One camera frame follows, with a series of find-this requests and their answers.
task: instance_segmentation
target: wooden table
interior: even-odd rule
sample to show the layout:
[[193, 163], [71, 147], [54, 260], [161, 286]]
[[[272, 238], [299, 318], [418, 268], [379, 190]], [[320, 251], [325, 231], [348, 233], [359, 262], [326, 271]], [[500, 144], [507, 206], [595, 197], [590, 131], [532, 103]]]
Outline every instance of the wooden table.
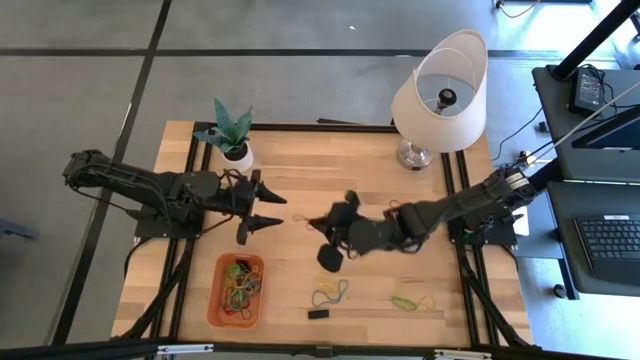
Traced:
[[[184, 171], [193, 122], [167, 123], [154, 171]], [[257, 131], [250, 134], [255, 168], [272, 191], [287, 205], [256, 202], [254, 212], [284, 219], [282, 225], [249, 236], [245, 247], [235, 242], [238, 225], [233, 220], [196, 243], [180, 324], [179, 339], [202, 342], [262, 344], [334, 344], [360, 346], [468, 347], [460, 274], [454, 247], [443, 224], [431, 234], [418, 254], [374, 252], [345, 261], [331, 274], [316, 261], [324, 237], [293, 221], [296, 214], [325, 214], [347, 190], [357, 191], [360, 213], [382, 217], [392, 200], [437, 200], [446, 196], [439, 156], [421, 171], [403, 169], [395, 158], [398, 134], [318, 131]], [[492, 172], [486, 137], [465, 150], [471, 184]], [[452, 168], [457, 169], [455, 156]], [[196, 169], [201, 156], [196, 157]], [[220, 171], [224, 162], [217, 149], [209, 170]], [[460, 190], [457, 170], [456, 189]], [[205, 227], [223, 216], [207, 213]], [[120, 299], [113, 334], [128, 330], [158, 291], [167, 240], [152, 241], [134, 254]], [[258, 324], [248, 330], [212, 327], [207, 323], [213, 270], [219, 255], [227, 252], [255, 254], [265, 261], [265, 286]], [[521, 337], [531, 341], [518, 273], [513, 259], [499, 247], [485, 247], [484, 256], [491, 295]], [[349, 280], [349, 289], [331, 317], [308, 320], [311, 294], [323, 279]], [[405, 312], [394, 307], [390, 296], [415, 301], [430, 296], [431, 310]], [[475, 299], [481, 340], [487, 343], [480, 302]], [[168, 332], [173, 300], [165, 309], [161, 334]]]

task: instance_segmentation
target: orange container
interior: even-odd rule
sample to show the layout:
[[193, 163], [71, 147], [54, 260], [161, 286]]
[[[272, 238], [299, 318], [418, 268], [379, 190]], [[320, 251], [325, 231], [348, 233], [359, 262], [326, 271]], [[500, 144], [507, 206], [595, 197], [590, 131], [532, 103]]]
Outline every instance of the orange container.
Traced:
[[[260, 286], [260, 292], [258, 295], [252, 297], [249, 301], [248, 310], [250, 311], [250, 317], [243, 318], [242, 314], [237, 312], [232, 315], [228, 315], [224, 312], [222, 306], [225, 304], [225, 286], [224, 276], [231, 267], [236, 264], [237, 260], [244, 260], [249, 263], [249, 267], [254, 265], [258, 266], [260, 273], [262, 274], [262, 283]], [[211, 285], [211, 297], [209, 300], [209, 310], [207, 311], [207, 321], [213, 326], [231, 327], [248, 329], [256, 324], [260, 317], [260, 303], [262, 299], [262, 292], [264, 291], [264, 261], [256, 255], [244, 255], [244, 254], [222, 254], [216, 262], [216, 269], [213, 274], [213, 284]]]

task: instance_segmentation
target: rubber band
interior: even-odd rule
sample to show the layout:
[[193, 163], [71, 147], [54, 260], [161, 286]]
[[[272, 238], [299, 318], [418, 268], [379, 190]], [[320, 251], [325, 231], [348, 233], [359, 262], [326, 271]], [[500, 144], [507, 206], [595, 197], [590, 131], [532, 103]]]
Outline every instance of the rubber band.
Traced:
[[248, 263], [239, 262], [229, 266], [224, 276], [222, 311], [229, 316], [240, 313], [244, 320], [251, 319], [250, 299], [260, 293], [261, 285], [262, 274], [258, 265], [249, 268]]
[[332, 296], [337, 296], [340, 293], [340, 287], [337, 283], [330, 281], [329, 279], [320, 279], [320, 285], [318, 290]]
[[390, 301], [394, 306], [408, 312], [432, 310], [436, 307], [436, 301], [431, 296], [423, 296], [418, 303], [402, 296], [392, 296]]
[[291, 216], [291, 220], [293, 220], [294, 222], [303, 222], [303, 221], [304, 221], [304, 222], [306, 222], [306, 223], [307, 223], [307, 224], [306, 224], [306, 226], [305, 226], [305, 227], [306, 227], [306, 229], [307, 229], [307, 231], [316, 231], [316, 229], [314, 229], [314, 228], [313, 228], [313, 226], [311, 226], [311, 225], [309, 224], [309, 220], [311, 220], [311, 219], [309, 219], [308, 217], [304, 216], [304, 215], [303, 215], [303, 214], [301, 214], [301, 213], [295, 213], [295, 214], [293, 214], [293, 215]]
[[[342, 296], [344, 295], [344, 293], [347, 291], [347, 288], [349, 287], [349, 281], [345, 280], [345, 279], [341, 279], [338, 282], [338, 296], [335, 298], [332, 298], [331, 296], [329, 296], [329, 294], [327, 294], [326, 292], [322, 291], [322, 290], [316, 290], [313, 292], [313, 294], [311, 294], [311, 305], [313, 305], [314, 307], [320, 307], [324, 304], [337, 304], [340, 302], [340, 300], [342, 300]], [[322, 294], [324, 295], [327, 300], [316, 304], [315, 302], [315, 298], [317, 294]]]

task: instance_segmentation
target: green plant leaf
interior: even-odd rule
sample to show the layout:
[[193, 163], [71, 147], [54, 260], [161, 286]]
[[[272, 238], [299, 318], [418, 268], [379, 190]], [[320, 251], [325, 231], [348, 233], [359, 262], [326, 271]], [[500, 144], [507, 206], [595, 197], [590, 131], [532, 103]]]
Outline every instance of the green plant leaf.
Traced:
[[193, 136], [196, 137], [196, 139], [200, 140], [200, 141], [204, 141], [206, 143], [209, 144], [213, 144], [214, 146], [220, 147], [220, 145], [223, 142], [223, 138], [222, 136], [220, 136], [220, 134], [215, 134], [215, 135], [209, 135], [203, 131], [198, 131], [193, 133]]
[[220, 144], [220, 151], [222, 151], [223, 153], [230, 153], [233, 152], [235, 150], [236, 146], [232, 145], [228, 142], [223, 142], [222, 144]]
[[253, 120], [253, 115], [251, 114], [251, 106], [246, 113], [242, 114], [238, 118], [238, 122], [236, 123], [236, 135], [238, 138], [244, 138], [249, 133], [249, 129], [251, 129], [251, 121]]
[[229, 135], [229, 134], [225, 133], [225, 129], [213, 128], [213, 130], [216, 132], [216, 134], [220, 134], [222, 137], [224, 137], [226, 141], [235, 142], [235, 139], [233, 138], [234, 134]]
[[218, 98], [214, 98], [214, 103], [216, 107], [216, 123], [222, 133], [222, 136], [235, 142], [235, 138], [237, 137], [235, 124], [231, 121], [231, 117], [229, 117], [227, 109], [222, 105]]

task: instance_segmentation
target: gray floor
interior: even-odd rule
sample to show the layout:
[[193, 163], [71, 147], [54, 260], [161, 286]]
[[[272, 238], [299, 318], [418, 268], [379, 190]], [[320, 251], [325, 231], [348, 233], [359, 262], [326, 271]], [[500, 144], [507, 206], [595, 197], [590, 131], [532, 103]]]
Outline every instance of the gray floor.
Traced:
[[[0, 48], [144, 48], [160, 4], [160, 0], [4, 0], [0, 2]], [[523, 6], [510, 8], [516, 12]], [[584, 5], [543, 4], [530, 16], [510, 20], [495, 13], [489, 0], [175, 0], [160, 47], [431, 48], [453, 31], [475, 28], [494, 50], [567, 52], [597, 22], [598, 14]], [[567, 19], [572, 19], [570, 27]], [[626, 46], [628, 39], [616, 36], [616, 47]], [[609, 61], [596, 65], [615, 67], [612, 51], [612, 43], [601, 46], [595, 58]], [[325, 117], [387, 123], [394, 92], [418, 61], [156, 58], [125, 161], [152, 166], [164, 122], [211, 119], [214, 96], [232, 112], [253, 105], [257, 121], [313, 122]], [[487, 133], [494, 154], [498, 142], [539, 109], [530, 71], [548, 62], [491, 59]], [[141, 63], [138, 57], [0, 57], [0, 133], [4, 135], [0, 140], [0, 217], [41, 233], [35, 241], [5, 237], [0, 242], [1, 348], [48, 341], [93, 206], [66, 189], [60, 174], [73, 151], [98, 148], [111, 153]], [[505, 145], [495, 164], [548, 139], [527, 128]], [[126, 203], [120, 198], [115, 201]], [[125, 215], [109, 211], [71, 341], [109, 336], [133, 227]], [[633, 311], [640, 307], [639, 299], [584, 295], [578, 302], [558, 300], [549, 293], [561, 281], [554, 261], [526, 259], [519, 264], [538, 345], [622, 358], [640, 355], [640, 345], [634, 344], [640, 336], [636, 326], [640, 316]]]

